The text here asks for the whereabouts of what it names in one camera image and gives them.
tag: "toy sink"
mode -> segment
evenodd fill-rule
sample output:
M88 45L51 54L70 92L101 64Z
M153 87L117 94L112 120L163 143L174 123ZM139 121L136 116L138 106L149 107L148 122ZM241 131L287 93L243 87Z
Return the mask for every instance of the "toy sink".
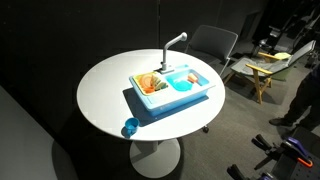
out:
M191 81L188 78L191 74L196 77L196 81ZM147 91L142 87L141 83L145 83L145 79L152 75L165 82L166 86L153 92ZM206 95L209 88L214 86L212 82L188 65L178 66L173 72L166 74L160 74L155 71L130 76L129 80L145 108L152 116L201 98Z

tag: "person's leg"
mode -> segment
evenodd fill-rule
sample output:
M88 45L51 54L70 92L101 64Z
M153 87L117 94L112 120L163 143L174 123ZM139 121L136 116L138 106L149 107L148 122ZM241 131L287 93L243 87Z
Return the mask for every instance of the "person's leg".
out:
M310 109L310 113L297 124L297 127L304 127L309 131L320 125L320 98L316 99Z
M292 126L306 109L311 105L315 86L306 78L300 83L295 98L290 103L290 109L283 118L271 119L270 124L275 126Z

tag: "dark wall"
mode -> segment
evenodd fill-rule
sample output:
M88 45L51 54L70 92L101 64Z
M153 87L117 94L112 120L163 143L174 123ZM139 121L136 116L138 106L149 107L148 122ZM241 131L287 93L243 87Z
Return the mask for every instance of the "dark wall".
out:
M266 3L161 0L159 9L158 0L1 1L2 84L70 145L90 126L77 108L76 90L92 66L120 52L162 48L183 31L190 40L200 24L241 34L248 15L256 13L254 31Z

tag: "blue cup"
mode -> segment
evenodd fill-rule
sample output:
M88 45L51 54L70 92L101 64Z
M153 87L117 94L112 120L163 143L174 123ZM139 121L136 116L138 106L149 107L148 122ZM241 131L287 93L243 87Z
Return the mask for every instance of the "blue cup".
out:
M129 136L132 136L134 133L136 133L138 130L139 124L140 124L139 119L129 118L125 123L125 127L127 129L127 134Z

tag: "round white table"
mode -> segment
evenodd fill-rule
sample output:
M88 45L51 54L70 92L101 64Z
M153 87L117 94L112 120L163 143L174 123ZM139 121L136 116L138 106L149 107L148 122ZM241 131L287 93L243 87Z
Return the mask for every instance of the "round white table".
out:
M193 56L167 51L169 65L188 64L215 86L204 98L155 117L149 115L129 77L161 68L162 59L163 50L160 49L112 56L90 69L77 90L78 105L86 119L112 136L132 140L131 163L136 171L149 178L163 177L177 166L181 152L176 138L210 123L225 100L224 84L210 66ZM138 118L140 126L128 137L124 124L130 117Z

